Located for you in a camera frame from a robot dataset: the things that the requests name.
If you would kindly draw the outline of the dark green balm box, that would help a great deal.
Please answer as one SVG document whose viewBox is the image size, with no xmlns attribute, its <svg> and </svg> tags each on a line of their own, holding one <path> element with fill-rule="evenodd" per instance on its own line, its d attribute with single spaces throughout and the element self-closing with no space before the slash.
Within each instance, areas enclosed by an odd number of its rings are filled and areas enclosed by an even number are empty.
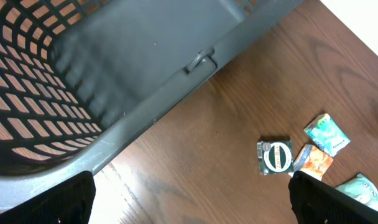
<svg viewBox="0 0 378 224">
<path fill-rule="evenodd" d="M 257 157 L 262 175 L 288 174 L 294 171 L 291 141 L 259 141 Z"/>
</svg>

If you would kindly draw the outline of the teal tissue packet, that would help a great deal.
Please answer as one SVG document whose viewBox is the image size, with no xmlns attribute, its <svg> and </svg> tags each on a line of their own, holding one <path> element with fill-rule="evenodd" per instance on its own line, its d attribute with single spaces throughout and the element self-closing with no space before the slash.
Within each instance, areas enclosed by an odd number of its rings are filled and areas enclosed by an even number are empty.
<svg viewBox="0 0 378 224">
<path fill-rule="evenodd" d="M 328 113 L 317 116 L 305 127 L 304 132 L 331 157 L 351 142 Z"/>
</svg>

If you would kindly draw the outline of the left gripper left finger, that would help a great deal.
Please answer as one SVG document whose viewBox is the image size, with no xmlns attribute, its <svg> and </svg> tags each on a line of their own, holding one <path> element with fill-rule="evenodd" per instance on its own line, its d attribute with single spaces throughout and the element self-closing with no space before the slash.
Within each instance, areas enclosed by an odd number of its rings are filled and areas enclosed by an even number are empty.
<svg viewBox="0 0 378 224">
<path fill-rule="evenodd" d="M 83 171 L 34 198 L 0 214 L 0 224 L 87 224 L 96 187 L 90 171 Z"/>
</svg>

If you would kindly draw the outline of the orange tissue packet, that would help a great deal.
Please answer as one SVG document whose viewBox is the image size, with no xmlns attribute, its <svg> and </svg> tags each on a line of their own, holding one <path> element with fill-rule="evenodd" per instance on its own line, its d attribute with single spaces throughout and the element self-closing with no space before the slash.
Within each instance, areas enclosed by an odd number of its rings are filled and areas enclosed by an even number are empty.
<svg viewBox="0 0 378 224">
<path fill-rule="evenodd" d="M 333 163 L 333 158 L 321 151 L 316 146 L 306 144 L 302 147 L 294 161 L 293 172 L 289 176 L 293 177 L 295 171 L 302 171 L 313 178 L 322 181 L 323 175 Z"/>
</svg>

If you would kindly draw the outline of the light green pouch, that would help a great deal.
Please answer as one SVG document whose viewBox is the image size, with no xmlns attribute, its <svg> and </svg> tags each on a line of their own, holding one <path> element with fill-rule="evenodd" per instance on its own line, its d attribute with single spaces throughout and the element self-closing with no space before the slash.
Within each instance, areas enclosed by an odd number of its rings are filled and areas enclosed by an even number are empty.
<svg viewBox="0 0 378 224">
<path fill-rule="evenodd" d="M 336 190 L 378 211 L 378 189 L 364 175 L 358 174 L 355 178 L 337 186 Z"/>
</svg>

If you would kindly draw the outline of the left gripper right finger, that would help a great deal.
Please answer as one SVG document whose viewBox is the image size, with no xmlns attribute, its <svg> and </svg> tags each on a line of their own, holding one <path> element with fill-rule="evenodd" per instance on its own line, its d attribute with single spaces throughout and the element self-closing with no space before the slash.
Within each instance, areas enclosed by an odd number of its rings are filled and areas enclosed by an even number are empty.
<svg viewBox="0 0 378 224">
<path fill-rule="evenodd" d="M 301 224 L 378 224 L 378 211 L 302 171 L 294 172 L 288 189 L 292 211 Z"/>
</svg>

